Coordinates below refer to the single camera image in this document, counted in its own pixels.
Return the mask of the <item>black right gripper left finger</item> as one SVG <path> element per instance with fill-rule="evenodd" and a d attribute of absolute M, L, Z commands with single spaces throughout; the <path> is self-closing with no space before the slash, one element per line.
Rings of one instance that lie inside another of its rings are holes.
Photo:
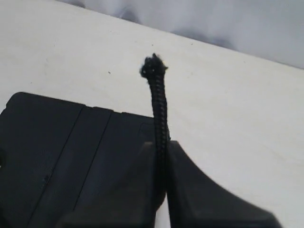
<path fill-rule="evenodd" d="M 165 198 L 156 149 L 145 142 L 126 174 L 60 221 L 62 228 L 152 228 Z"/>

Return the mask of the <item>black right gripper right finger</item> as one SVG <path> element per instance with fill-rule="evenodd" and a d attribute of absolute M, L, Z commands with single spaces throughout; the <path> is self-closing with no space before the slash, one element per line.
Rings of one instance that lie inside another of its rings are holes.
<path fill-rule="evenodd" d="M 230 193 L 190 159 L 177 141 L 167 155 L 167 199 L 172 228 L 280 228 L 269 211 Z"/>

